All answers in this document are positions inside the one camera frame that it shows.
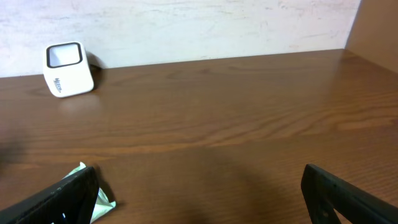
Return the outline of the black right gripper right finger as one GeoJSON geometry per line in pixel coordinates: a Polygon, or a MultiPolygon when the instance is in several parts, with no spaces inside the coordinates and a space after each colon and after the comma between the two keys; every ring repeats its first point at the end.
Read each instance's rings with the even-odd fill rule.
{"type": "Polygon", "coordinates": [[[314,164],[305,166],[302,194],[312,223],[397,223],[397,207],[355,187],[314,164]]]}

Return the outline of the white green wipes pack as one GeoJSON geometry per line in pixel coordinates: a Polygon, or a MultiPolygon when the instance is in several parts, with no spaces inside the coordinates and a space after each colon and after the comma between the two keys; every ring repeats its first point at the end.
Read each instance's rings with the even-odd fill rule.
{"type": "Polygon", "coordinates": [[[104,192],[104,190],[101,187],[99,187],[98,195],[95,202],[95,207],[91,215],[90,224],[97,221],[99,218],[110,212],[115,207],[116,207],[116,201],[113,200],[111,202],[106,193],[104,192]]]}

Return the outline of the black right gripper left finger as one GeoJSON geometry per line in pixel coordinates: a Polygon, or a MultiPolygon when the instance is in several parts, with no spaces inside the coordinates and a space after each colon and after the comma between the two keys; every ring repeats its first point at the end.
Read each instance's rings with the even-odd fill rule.
{"type": "Polygon", "coordinates": [[[86,167],[1,210],[1,223],[90,224],[99,192],[94,167],[86,167]]]}

